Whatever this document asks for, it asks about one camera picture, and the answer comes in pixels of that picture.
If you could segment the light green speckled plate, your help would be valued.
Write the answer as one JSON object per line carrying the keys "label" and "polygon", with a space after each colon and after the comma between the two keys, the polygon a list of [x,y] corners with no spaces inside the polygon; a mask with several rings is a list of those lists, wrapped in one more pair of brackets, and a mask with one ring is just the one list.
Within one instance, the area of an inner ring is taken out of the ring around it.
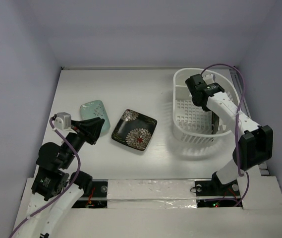
{"label": "light green speckled plate", "polygon": [[100,136],[107,134],[111,127],[111,124],[106,108],[101,100],[87,102],[80,106],[79,111],[82,120],[93,119],[96,117],[104,119],[105,122],[103,124]]}

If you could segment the dark teal square plate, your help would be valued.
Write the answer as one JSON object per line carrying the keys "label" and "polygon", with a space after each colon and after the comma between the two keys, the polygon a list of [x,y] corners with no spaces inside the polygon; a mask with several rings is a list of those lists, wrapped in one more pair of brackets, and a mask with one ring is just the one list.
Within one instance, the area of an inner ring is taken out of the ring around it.
{"label": "dark teal square plate", "polygon": [[217,114],[212,112],[211,114],[211,126],[212,126],[212,134],[216,134],[219,130],[219,123],[220,123],[220,118]]}

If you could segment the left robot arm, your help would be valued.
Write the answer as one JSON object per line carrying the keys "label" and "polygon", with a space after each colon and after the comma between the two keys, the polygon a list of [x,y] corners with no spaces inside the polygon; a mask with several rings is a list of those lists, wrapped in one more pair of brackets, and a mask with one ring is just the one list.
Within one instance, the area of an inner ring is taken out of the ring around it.
{"label": "left robot arm", "polygon": [[62,144],[47,142],[40,147],[26,217],[10,237],[56,237],[75,202],[91,193],[93,178],[80,170],[78,152],[85,143],[96,144],[104,122],[100,117],[76,121],[68,113],[57,113],[50,118],[49,124]]}

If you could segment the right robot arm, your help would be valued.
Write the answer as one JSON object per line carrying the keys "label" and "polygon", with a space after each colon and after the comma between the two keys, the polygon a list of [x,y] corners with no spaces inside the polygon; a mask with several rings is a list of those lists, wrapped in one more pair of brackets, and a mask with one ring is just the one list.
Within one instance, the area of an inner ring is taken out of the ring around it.
{"label": "right robot arm", "polygon": [[259,125],[243,113],[220,84],[207,84],[200,74],[189,77],[185,83],[193,104],[213,112],[235,135],[232,159],[212,174],[210,184],[206,186],[213,193],[222,194],[247,170],[272,157],[273,130],[268,125]]}

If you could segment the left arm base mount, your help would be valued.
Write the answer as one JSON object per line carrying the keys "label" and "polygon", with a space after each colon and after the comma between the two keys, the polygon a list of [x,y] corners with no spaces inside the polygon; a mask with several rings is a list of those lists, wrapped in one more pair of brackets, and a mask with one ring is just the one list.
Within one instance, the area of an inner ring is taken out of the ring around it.
{"label": "left arm base mount", "polygon": [[108,180],[106,179],[97,179],[93,180],[92,188],[89,193],[84,194],[80,197],[72,206],[74,209],[79,208],[90,208],[90,209],[101,209],[107,208],[108,192]]}

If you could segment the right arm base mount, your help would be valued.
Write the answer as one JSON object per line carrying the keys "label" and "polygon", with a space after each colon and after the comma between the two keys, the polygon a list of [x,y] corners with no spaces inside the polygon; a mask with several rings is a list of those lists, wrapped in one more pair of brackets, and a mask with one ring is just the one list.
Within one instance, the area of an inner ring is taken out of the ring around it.
{"label": "right arm base mount", "polygon": [[241,198],[237,180],[222,188],[211,188],[210,180],[196,180],[190,192],[196,195],[198,208],[234,207]]}

